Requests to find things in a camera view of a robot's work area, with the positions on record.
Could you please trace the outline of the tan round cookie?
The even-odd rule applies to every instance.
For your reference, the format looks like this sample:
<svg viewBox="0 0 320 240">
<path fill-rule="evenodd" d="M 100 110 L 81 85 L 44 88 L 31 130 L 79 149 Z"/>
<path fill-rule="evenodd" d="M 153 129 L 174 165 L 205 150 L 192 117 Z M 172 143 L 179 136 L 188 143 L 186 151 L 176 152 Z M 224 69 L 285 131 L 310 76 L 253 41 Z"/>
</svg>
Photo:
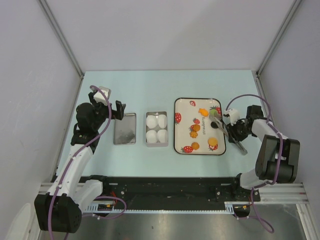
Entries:
<svg viewBox="0 0 320 240">
<path fill-rule="evenodd" d="M 213 146 L 213 147 L 218 144 L 218 140 L 215 137 L 209 138 L 207 142 L 210 146 Z"/>
</svg>

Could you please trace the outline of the metal tongs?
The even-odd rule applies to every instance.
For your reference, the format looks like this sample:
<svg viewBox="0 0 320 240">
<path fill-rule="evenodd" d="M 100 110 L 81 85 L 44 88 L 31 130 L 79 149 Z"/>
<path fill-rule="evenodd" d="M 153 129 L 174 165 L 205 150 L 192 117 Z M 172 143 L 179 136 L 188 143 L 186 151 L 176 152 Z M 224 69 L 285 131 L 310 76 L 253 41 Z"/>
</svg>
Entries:
<svg viewBox="0 0 320 240">
<path fill-rule="evenodd" d="M 229 134 L 233 134 L 233 133 L 228 129 L 227 125 L 223 122 L 223 120 L 220 119 L 219 117 L 217 118 L 216 116 L 217 115 L 213 116 L 209 114 L 209 119 L 211 120 L 211 122 L 215 122 L 217 124 L 218 129 L 221 130 L 229 140 Z M 235 145 L 237 146 L 237 148 L 239 149 L 242 155 L 246 155 L 248 153 L 245 147 L 238 140 Z"/>
</svg>

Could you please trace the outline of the black round cookie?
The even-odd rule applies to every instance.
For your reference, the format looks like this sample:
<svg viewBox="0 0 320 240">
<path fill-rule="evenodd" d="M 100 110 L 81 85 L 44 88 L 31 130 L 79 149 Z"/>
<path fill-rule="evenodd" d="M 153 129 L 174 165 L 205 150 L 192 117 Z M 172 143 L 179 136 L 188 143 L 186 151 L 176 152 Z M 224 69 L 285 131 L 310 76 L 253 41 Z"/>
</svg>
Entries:
<svg viewBox="0 0 320 240">
<path fill-rule="evenodd" d="M 217 125 L 214 121 L 212 121 L 212 122 L 210 123 L 210 126 L 211 126 L 213 129 L 217 129 L 217 128 L 218 128 L 218 125 Z"/>
</svg>

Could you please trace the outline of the brown ridged cookie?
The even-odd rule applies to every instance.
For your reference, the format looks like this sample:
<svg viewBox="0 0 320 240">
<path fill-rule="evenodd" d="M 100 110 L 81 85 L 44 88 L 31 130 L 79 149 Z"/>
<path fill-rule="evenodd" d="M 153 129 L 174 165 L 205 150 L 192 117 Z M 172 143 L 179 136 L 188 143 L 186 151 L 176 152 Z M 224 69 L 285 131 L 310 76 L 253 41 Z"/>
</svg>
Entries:
<svg viewBox="0 0 320 240">
<path fill-rule="evenodd" d="M 198 150 L 200 148 L 200 145 L 197 142 L 193 142 L 191 144 L 191 147 L 193 148 L 193 150 Z"/>
</svg>

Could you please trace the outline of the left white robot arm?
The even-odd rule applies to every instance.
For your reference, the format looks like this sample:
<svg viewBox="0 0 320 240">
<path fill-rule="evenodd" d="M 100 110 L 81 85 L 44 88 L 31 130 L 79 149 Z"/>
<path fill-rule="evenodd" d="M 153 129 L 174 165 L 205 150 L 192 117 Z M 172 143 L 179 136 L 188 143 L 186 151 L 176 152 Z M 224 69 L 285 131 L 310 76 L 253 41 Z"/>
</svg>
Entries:
<svg viewBox="0 0 320 240">
<path fill-rule="evenodd" d="M 99 128 L 111 120 L 122 120 L 125 104 L 115 102 L 116 109 L 106 102 L 82 103 L 76 108 L 76 124 L 70 151 L 61 174 L 49 190 L 38 194 L 34 200 L 35 212 L 42 231 L 75 233 L 82 221 L 84 210 L 98 198 L 105 200 L 111 188 L 104 184 L 105 177 L 98 176 L 85 182 L 78 190 L 83 171 L 92 159 L 102 133 Z"/>
</svg>

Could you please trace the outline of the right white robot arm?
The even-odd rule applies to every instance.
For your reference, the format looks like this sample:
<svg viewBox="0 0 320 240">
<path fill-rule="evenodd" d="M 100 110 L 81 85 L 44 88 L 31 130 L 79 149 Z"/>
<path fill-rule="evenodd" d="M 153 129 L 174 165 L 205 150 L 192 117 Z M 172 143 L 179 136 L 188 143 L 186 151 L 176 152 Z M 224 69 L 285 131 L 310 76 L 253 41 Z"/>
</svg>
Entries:
<svg viewBox="0 0 320 240">
<path fill-rule="evenodd" d="M 228 140 L 236 144 L 245 154 L 241 142 L 248 136 L 261 141 L 255 167 L 239 175 L 239 183 L 230 188 L 231 196 L 242 201 L 250 189 L 266 185 L 291 184 L 296 180 L 300 155 L 300 142 L 280 133 L 268 120 L 258 105 L 247 107 L 246 117 L 240 118 L 235 109 L 226 110 L 223 114 L 228 119 L 225 126 Z"/>
</svg>

